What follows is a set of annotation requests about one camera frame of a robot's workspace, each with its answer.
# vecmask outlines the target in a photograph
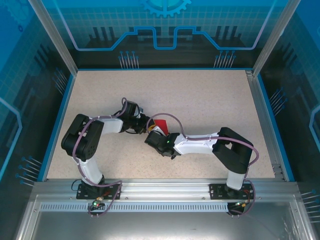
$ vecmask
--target blue frame edge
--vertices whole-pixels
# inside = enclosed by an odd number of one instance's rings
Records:
[[[53,126],[52,134],[48,143],[48,147],[46,148],[45,155],[43,158],[43,162],[40,168],[40,172],[37,178],[38,182],[43,182],[47,178],[47,174],[49,171],[50,163],[54,154],[54,149],[56,147],[59,132],[67,111],[68,103],[70,100],[71,92],[74,87],[76,78],[71,74],[69,77],[68,84],[65,88],[64,95],[61,101],[60,109],[58,115],[56,116],[56,120]]]
[[[282,142],[282,139],[281,139],[281,136],[280,136],[280,132],[279,132],[279,129],[278,129],[278,126],[277,126],[277,122],[276,122],[275,116],[274,116],[274,114],[272,112],[272,108],[271,108],[271,105],[270,105],[270,102],[269,102],[267,91],[265,89],[265,85],[264,85],[264,83],[262,81],[262,77],[261,77],[260,73],[258,74],[257,78],[258,78],[258,82],[259,82],[259,85],[261,87],[263,98],[264,98],[264,101],[265,101],[265,104],[266,104],[266,107],[267,107],[267,110],[268,110],[268,113],[269,113],[269,116],[270,116],[270,119],[271,119],[272,127],[273,127],[274,132],[275,132],[275,137],[276,137],[276,140],[278,142],[278,146],[280,148],[280,152],[281,152],[281,155],[282,155],[282,159],[283,159],[283,163],[284,163],[284,167],[285,167],[285,169],[283,169],[283,171],[286,171],[290,182],[295,182],[295,178],[294,178],[294,175],[293,175],[292,170],[291,170],[291,166],[290,166],[290,163],[289,163],[289,160],[288,160],[288,156],[286,154],[285,146],[284,146],[284,143]]]
[[[79,68],[78,71],[140,71],[140,70],[249,70],[251,67],[242,68],[215,68],[215,67],[178,67],[178,68]]]

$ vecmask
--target red object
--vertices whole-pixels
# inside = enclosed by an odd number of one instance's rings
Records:
[[[168,126],[167,126],[167,121],[166,120],[164,120],[164,119],[155,119],[154,123],[155,123],[155,125],[157,125],[162,130],[162,132],[165,135],[168,135],[169,131],[168,131]]]

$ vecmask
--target gear logo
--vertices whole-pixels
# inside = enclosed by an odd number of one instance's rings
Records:
[[[191,4],[191,0],[140,0],[144,5],[144,10],[149,10],[150,14],[155,14],[157,17],[168,15],[173,17],[175,14],[180,14],[181,10],[187,9],[187,4]]]
[[[6,7],[19,25],[27,20],[30,13],[28,0],[0,0],[0,7]]]

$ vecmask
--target ventilation slot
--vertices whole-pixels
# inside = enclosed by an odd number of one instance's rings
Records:
[[[87,212],[88,206],[91,205],[89,202],[46,202],[42,203],[41,212]],[[103,212],[106,206],[103,206],[99,210],[94,212]],[[177,213],[177,212],[227,212],[226,202],[115,202],[109,210],[110,212],[166,212],[166,213]]]

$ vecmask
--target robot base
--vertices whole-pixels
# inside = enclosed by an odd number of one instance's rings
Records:
[[[227,187],[226,184],[209,184],[209,192],[211,200],[247,200],[254,199],[254,192],[250,183],[245,183],[242,188],[237,191]]]
[[[95,200],[98,197],[103,196],[104,200],[112,200],[117,192],[119,185],[120,184],[115,184],[109,187],[97,187],[97,186],[91,186],[81,181],[77,189],[76,199]],[[120,192],[115,197],[115,200],[119,200],[119,199],[120,199]]]

